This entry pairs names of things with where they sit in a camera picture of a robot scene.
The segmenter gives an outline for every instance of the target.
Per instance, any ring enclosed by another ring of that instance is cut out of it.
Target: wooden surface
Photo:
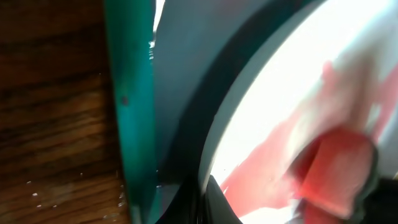
[[[0,1],[0,223],[129,223],[102,6]]]

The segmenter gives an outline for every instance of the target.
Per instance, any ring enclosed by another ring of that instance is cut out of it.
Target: wooden table
[[[102,0],[0,1],[0,223],[129,223],[119,157]]]

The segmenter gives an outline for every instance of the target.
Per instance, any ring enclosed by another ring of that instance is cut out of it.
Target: wood grain
[[[103,21],[0,1],[0,223],[129,223]]]

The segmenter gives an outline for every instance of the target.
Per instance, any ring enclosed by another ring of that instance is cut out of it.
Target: teal edge
[[[127,201],[134,224],[160,216],[154,87],[149,42],[151,1],[105,0],[105,18]]]

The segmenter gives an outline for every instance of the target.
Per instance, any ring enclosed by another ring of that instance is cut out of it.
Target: brown wood
[[[102,0],[0,1],[0,223],[129,223]]]

